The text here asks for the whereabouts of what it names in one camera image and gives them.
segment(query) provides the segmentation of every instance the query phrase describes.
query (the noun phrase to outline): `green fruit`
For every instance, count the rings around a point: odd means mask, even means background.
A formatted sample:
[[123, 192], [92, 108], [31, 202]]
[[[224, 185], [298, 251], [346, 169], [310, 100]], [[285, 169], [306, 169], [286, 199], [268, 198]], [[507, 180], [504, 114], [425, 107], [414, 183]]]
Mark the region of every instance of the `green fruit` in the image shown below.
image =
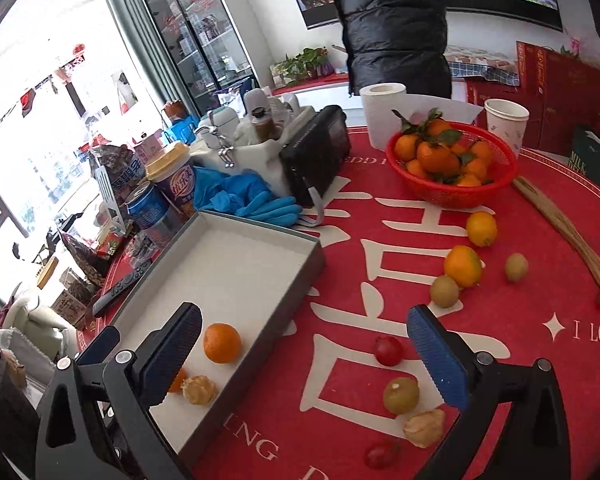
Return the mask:
[[512, 254], [507, 258], [507, 263], [504, 265], [504, 273], [511, 283], [517, 283], [526, 276], [529, 271], [529, 262], [520, 254]]
[[418, 382], [408, 377], [398, 377], [389, 382], [382, 393], [382, 403], [394, 415], [410, 412], [419, 400]]
[[440, 308], [451, 308], [460, 297], [458, 284], [449, 276], [440, 276], [429, 289], [431, 301]]

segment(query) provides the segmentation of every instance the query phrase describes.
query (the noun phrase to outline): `red plastic colander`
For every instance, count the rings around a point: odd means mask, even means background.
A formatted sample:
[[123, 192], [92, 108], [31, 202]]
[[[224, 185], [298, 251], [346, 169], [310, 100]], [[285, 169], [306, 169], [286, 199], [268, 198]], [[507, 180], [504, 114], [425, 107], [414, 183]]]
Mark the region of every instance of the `red plastic colander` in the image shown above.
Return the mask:
[[488, 143], [493, 152], [493, 163], [489, 167], [489, 179], [493, 184], [480, 187], [457, 187], [447, 184], [439, 184], [413, 176], [403, 164], [395, 158], [394, 146], [402, 135], [395, 134], [386, 146], [386, 158], [389, 165], [403, 177], [407, 187], [413, 191], [418, 198], [442, 207], [453, 209], [466, 209], [478, 207], [493, 197], [499, 190], [511, 184], [518, 172], [516, 157], [511, 148], [504, 140], [490, 134], [487, 130], [472, 126], [471, 124], [449, 123], [462, 132], [460, 144], [469, 146], [474, 140], [480, 139]]

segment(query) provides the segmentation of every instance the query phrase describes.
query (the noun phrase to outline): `cabinet door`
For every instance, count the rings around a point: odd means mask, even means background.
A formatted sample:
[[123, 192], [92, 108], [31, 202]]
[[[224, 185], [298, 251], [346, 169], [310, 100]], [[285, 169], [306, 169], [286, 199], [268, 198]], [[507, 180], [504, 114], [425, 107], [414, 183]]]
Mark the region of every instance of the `cabinet door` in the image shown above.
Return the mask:
[[253, 73], [221, 0], [179, 1], [223, 88]]
[[201, 112], [216, 90], [213, 78], [196, 47], [176, 0], [146, 0], [149, 11], [173, 62]]

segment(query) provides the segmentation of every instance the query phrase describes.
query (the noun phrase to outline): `person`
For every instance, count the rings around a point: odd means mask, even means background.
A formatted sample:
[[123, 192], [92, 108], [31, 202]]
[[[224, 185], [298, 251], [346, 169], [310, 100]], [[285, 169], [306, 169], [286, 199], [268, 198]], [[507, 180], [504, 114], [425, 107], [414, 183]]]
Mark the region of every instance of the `person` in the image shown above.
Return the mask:
[[334, 0], [349, 54], [349, 91], [402, 83], [408, 93], [451, 98], [443, 0]]

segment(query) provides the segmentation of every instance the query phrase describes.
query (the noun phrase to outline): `paper towel roll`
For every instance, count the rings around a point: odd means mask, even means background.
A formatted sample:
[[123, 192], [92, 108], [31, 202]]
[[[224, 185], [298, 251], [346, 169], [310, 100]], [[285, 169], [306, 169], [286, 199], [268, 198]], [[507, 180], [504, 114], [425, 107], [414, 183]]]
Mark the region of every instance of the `paper towel roll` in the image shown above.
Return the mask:
[[389, 139], [400, 131], [400, 119], [391, 110], [404, 105], [406, 93], [401, 83], [380, 83], [360, 90], [369, 141], [374, 148], [384, 151]]

